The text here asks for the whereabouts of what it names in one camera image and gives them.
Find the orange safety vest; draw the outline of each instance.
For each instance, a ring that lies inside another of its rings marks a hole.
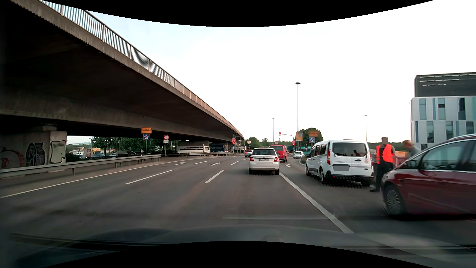
[[[384,159],[384,162],[393,163],[392,157],[392,146],[390,144],[387,144],[382,153],[382,158]],[[380,145],[377,146],[377,164],[380,164]]]

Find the asphalt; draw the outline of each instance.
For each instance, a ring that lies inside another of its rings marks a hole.
[[[476,220],[394,220],[385,215],[381,194],[359,182],[323,185],[292,158],[280,164],[281,175],[249,175],[248,161],[242,155],[205,157],[51,180],[4,180],[2,222],[10,233],[62,239],[135,228],[272,224],[476,242]],[[29,248],[12,251],[17,258]]]

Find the person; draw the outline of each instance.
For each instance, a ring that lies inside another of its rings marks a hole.
[[[414,155],[417,155],[418,153],[421,152],[421,150],[418,149],[418,148],[416,148],[410,140],[404,140],[404,141],[402,141],[402,144],[403,144],[403,146],[405,146],[405,148],[408,150],[408,155],[407,155],[407,156],[403,156],[403,157],[396,156],[396,158],[407,160],[407,159],[409,159],[410,157],[412,157],[412,156],[414,156]]]
[[[395,159],[395,148],[388,144],[388,138],[382,137],[382,145],[377,146],[377,174],[375,178],[375,188],[371,192],[380,192],[382,177],[385,173],[393,169]]]

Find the graffiti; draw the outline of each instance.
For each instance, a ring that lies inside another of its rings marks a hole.
[[[25,158],[19,152],[0,147],[0,169],[25,166]]]
[[[53,141],[50,146],[50,164],[62,163],[66,159],[66,141]]]
[[[43,143],[31,143],[28,145],[25,154],[27,166],[44,165],[45,164],[45,150],[43,150]]]

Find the white sedan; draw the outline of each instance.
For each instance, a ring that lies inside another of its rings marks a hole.
[[[279,158],[273,148],[255,148],[249,158],[248,172],[253,174],[256,170],[274,171],[279,175]]]
[[[301,158],[303,153],[301,151],[296,151],[293,154],[293,158]]]

